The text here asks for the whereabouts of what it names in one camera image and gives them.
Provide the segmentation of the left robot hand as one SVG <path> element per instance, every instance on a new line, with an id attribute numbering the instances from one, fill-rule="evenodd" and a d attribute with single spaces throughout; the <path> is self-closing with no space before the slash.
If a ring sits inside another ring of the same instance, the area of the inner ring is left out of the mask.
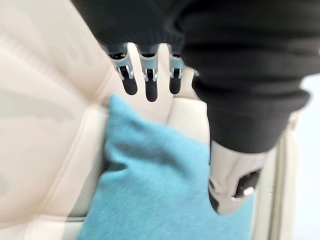
<path id="1" fill-rule="evenodd" d="M 137 91 L 127 43 L 140 55 L 146 96 L 157 97 L 156 52 L 170 50 L 170 91 L 183 67 L 206 103 L 208 194 L 219 215 L 239 210 L 293 112 L 310 95 L 304 77 L 320 71 L 317 0 L 75 0 L 73 5 L 115 64 L 125 91 Z"/>

